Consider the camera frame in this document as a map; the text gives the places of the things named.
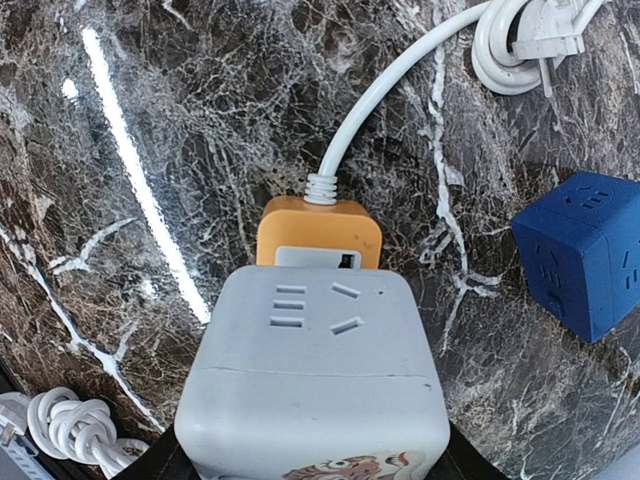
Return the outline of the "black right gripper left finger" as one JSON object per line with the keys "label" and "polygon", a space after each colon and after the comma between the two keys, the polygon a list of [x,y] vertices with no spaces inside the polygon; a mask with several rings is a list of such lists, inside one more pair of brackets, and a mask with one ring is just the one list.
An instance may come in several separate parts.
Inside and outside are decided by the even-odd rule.
{"label": "black right gripper left finger", "polygon": [[141,457],[113,477],[113,480],[200,480],[169,427]]}

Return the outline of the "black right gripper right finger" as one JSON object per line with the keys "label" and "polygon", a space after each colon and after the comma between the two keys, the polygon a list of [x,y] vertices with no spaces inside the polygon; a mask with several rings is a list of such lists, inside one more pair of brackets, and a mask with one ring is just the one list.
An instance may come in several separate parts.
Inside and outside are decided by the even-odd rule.
{"label": "black right gripper right finger", "polygon": [[450,441],[434,465],[434,480],[505,480],[505,475],[450,422]]}

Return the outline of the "white cube socket adapter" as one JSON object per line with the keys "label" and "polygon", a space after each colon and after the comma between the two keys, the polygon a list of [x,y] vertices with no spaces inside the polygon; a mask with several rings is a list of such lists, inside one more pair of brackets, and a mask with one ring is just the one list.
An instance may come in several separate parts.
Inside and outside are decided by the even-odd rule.
{"label": "white cube socket adapter", "polygon": [[450,439],[407,281],[336,268],[231,274],[174,428],[203,479],[423,479]]}

